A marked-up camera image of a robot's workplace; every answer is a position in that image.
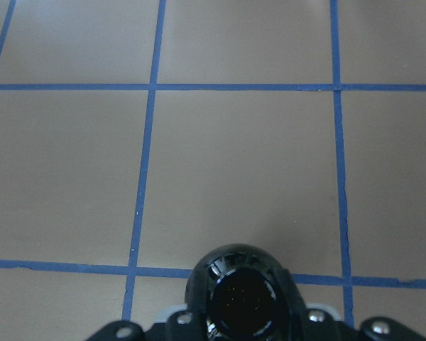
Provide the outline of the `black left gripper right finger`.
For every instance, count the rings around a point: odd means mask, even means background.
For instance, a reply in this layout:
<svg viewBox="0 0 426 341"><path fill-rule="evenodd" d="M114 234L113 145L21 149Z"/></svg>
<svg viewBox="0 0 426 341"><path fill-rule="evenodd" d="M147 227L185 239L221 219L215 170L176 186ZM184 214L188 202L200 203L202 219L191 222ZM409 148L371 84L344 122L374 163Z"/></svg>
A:
<svg viewBox="0 0 426 341"><path fill-rule="evenodd" d="M374 317L362 322L358 340L426 341L426 337L396 320Z"/></svg>

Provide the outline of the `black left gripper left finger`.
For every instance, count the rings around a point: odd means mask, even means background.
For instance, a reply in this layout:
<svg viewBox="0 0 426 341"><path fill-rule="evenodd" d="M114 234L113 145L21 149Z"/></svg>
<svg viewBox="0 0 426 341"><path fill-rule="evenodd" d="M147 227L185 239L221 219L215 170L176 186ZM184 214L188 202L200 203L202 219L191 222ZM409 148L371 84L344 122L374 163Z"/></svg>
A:
<svg viewBox="0 0 426 341"><path fill-rule="evenodd" d="M141 341L145 340L142 327L136 323L117 320L106 324L88 337L89 341Z"/></svg>

